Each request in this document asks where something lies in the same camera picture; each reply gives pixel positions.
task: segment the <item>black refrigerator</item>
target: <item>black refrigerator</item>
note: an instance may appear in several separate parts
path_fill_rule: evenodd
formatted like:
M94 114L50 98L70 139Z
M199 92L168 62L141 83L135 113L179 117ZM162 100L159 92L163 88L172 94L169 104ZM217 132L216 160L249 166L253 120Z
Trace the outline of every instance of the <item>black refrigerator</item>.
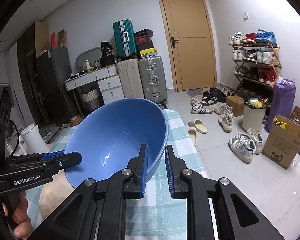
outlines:
M71 91L65 81L72 74L67 48L51 48L37 58L41 82L42 102L49 117L56 125L70 123L70 118L79 114Z

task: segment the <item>purple bag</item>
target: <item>purple bag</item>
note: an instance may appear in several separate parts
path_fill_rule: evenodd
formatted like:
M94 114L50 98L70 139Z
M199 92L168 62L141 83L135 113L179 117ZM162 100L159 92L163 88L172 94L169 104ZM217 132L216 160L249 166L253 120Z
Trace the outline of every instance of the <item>purple bag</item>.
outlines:
M290 117L295 95L296 85L294 80L283 79L279 76L274 87L271 110L265 125L265 131L270 131L273 119L277 114L285 118Z

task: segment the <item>teal suitcase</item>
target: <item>teal suitcase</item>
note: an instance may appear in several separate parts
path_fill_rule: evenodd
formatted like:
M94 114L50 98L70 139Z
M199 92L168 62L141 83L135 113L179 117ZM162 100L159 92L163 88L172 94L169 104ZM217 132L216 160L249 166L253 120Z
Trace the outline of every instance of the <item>teal suitcase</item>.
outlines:
M120 57L137 56L133 26L130 19L113 23L115 44Z

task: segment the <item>red sneaker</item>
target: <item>red sneaker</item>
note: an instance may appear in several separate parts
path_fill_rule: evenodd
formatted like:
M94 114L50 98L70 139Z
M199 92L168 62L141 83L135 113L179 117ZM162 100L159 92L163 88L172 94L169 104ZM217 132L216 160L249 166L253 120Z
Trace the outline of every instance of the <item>red sneaker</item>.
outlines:
M257 38L257 36L255 35L255 33L250 33L250 34L246 34L246 38L244 40L242 40L242 43L256 43L255 39Z
M266 82L266 74L267 74L267 69L259 68L259 82L262 83Z
M275 74L273 69L268 70L266 74L266 84L273 85L276 77L277 75Z

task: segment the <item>blue bowl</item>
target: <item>blue bowl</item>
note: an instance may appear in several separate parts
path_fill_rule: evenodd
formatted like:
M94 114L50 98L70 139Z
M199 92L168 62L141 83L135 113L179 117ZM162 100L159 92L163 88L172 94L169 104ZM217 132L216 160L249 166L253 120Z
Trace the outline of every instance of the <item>blue bowl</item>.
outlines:
M159 166L168 131L167 117L147 99L125 98L102 106L71 135L65 153L79 152L82 162L66 169L66 177L74 188L87 178L108 179L139 155L141 144L147 144L148 181Z

